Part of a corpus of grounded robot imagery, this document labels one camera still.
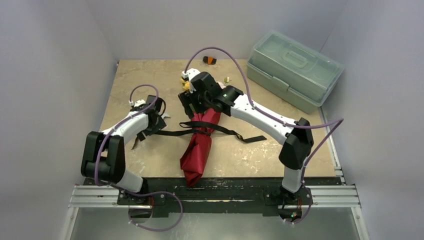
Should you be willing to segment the pink fake rose stem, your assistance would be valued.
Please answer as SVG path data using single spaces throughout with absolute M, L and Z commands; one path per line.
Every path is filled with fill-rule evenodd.
M 221 89 L 225 89 L 229 85 L 230 81 L 230 77 L 226 76 L 222 81 L 217 81 L 217 83 Z

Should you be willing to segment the dark red wrapping paper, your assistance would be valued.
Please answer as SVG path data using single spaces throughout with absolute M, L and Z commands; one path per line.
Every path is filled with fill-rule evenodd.
M 183 170 L 187 186 L 193 187 L 202 177 L 212 146 L 213 128 L 207 124 L 218 124 L 221 114 L 209 108 L 204 113 L 195 113 L 188 126 L 196 130 L 180 158 L 180 169 Z

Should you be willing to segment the yellow fake flower stem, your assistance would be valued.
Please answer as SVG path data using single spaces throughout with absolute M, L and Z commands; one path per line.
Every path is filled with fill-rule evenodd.
M 189 78 L 188 77 L 186 77 L 186 78 L 181 77 L 180 78 L 180 83 L 181 83 L 182 89 L 184 91 L 189 91 L 190 90 L 190 81 L 189 81 Z

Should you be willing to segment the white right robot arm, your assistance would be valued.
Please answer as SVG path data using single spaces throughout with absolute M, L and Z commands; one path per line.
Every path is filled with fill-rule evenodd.
M 278 156 L 284 165 L 280 196 L 288 204 L 298 200 L 305 160 L 314 145 L 309 121 L 287 118 L 267 108 L 259 110 L 260 104 L 251 101 L 242 90 L 231 85 L 222 88 L 208 72 L 190 68 L 181 73 L 181 78 L 188 89 L 178 98 L 189 118 L 213 109 L 251 124 L 282 146 Z

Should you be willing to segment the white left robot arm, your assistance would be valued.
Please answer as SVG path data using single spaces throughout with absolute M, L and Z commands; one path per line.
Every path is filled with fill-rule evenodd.
M 103 131 L 91 131 L 86 136 L 80 167 L 81 175 L 95 184 L 113 184 L 138 205 L 149 199 L 146 178 L 126 167 L 125 146 L 132 139 L 143 141 L 163 129 L 165 101 L 154 95 L 137 100 L 129 113 L 118 123 Z

